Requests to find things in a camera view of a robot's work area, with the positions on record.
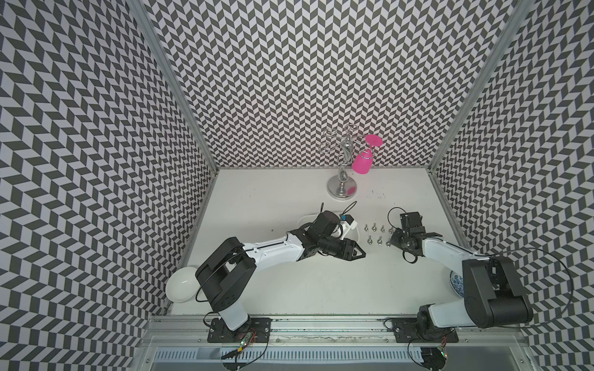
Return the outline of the white storage box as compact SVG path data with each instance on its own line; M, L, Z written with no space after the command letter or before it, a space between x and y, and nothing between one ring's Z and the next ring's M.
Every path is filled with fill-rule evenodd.
M307 223L312 223L314 220L316 219L316 215L314 214L309 214L306 216L302 216L299 221L297 222L297 227L300 227L303 224L307 224ZM339 231L339 227L336 227L334 232L332 233L333 237L339 237L340 236L340 231ZM345 238L348 238L350 240L353 240L355 242L359 242L360 240L360 233L359 233L359 229L358 229L358 223L357 223L357 228L351 230Z

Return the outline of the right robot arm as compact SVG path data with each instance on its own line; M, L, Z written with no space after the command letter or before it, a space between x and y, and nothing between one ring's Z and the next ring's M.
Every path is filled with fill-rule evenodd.
M527 290L511 259L472 253L422 227L395 229L391 244L405 254L436 261L462 278L462 298L419 308L415 324L419 338L434 340L455 328L489 329L534 319Z

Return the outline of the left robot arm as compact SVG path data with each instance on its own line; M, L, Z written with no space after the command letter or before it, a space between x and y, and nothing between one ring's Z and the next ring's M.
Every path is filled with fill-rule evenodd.
M283 238L264 243L243 244L236 237L226 239L195 273L212 311L230 331L250 321L241 295L255 273L280 264L293 263L322 253L342 261L366 257L356 241L330 233L317 233L312 225L289 231Z

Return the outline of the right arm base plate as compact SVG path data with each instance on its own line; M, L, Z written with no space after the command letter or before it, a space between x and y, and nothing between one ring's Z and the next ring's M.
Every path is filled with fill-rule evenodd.
M397 317L389 320L389 329L394 333L397 343L410 341L422 343L441 343L444 339L447 344L458 343L459 336L454 328L438 328L429 320L418 321L413 317Z

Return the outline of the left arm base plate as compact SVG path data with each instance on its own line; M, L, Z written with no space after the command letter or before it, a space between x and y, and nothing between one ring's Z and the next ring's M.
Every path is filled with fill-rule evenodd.
M267 343L270 337L272 318L250 317L236 330L230 330L222 318L214 318L210 323L208 343L239 344L250 332L256 343Z

